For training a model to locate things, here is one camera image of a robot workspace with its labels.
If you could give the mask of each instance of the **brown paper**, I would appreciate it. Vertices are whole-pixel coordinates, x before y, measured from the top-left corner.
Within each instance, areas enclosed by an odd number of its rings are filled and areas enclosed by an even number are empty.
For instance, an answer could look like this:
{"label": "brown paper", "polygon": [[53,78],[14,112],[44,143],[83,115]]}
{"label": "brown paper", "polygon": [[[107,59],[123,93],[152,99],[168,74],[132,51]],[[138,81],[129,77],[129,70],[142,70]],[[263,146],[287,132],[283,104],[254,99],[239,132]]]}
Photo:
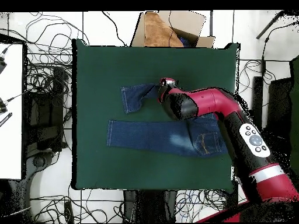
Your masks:
{"label": "brown paper", "polygon": [[146,47],[184,47],[176,33],[155,12],[145,14]]}

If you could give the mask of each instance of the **jeans leg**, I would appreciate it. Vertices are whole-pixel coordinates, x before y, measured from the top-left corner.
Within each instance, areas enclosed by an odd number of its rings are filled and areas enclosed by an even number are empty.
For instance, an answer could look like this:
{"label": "jeans leg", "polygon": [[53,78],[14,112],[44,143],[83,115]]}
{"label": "jeans leg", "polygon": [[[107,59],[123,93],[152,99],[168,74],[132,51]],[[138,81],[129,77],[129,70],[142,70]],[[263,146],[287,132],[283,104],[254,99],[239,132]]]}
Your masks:
{"label": "jeans leg", "polygon": [[209,157],[227,153],[216,121],[194,124],[188,121],[109,121],[107,145]]}

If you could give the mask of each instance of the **jeans pocket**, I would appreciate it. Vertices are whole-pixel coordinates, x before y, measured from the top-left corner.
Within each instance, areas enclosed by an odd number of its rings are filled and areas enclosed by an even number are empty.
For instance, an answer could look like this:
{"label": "jeans pocket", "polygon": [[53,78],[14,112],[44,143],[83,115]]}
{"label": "jeans pocket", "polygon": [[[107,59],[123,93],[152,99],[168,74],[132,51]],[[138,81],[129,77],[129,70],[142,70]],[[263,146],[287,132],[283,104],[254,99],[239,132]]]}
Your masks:
{"label": "jeans pocket", "polygon": [[218,133],[211,132],[200,134],[195,142],[194,147],[202,154],[202,155],[212,155],[218,152],[221,152]]}

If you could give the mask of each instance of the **silver stripe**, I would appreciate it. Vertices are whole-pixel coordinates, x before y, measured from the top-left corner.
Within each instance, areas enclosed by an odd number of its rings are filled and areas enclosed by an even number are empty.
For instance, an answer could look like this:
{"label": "silver stripe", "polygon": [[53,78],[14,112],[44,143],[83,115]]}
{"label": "silver stripe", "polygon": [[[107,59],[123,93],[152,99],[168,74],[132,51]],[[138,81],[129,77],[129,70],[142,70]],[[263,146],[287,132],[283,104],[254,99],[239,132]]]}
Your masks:
{"label": "silver stripe", "polygon": [[266,169],[263,169],[261,171],[258,171],[254,173],[253,175],[250,175],[250,177],[254,177],[256,179],[256,182],[261,182],[263,180],[267,180],[269,178],[273,178],[275,176],[284,174],[282,168],[279,165],[267,167]]}

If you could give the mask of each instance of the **black border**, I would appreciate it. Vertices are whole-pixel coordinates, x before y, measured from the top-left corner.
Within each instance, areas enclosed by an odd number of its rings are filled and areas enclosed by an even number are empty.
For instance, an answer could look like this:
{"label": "black border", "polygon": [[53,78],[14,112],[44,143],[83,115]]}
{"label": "black border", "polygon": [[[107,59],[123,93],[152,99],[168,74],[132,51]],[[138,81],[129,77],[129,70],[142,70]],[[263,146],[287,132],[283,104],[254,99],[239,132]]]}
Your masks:
{"label": "black border", "polygon": [[72,177],[73,190],[77,184],[77,40],[72,39]]}
{"label": "black border", "polygon": [[[0,43],[2,44],[21,44],[22,45],[22,57],[23,57],[23,63],[22,63],[22,93],[25,92],[25,89],[27,89],[27,72],[28,72],[28,60],[27,60],[27,45],[26,42],[23,40],[19,40],[18,38],[14,38],[11,36],[7,36],[5,34],[0,34]],[[23,180],[26,177],[26,165],[24,161],[26,161],[26,130],[25,130],[25,115],[24,115],[24,103],[25,103],[25,97],[24,95],[22,97],[22,147],[21,147],[21,180]]]}

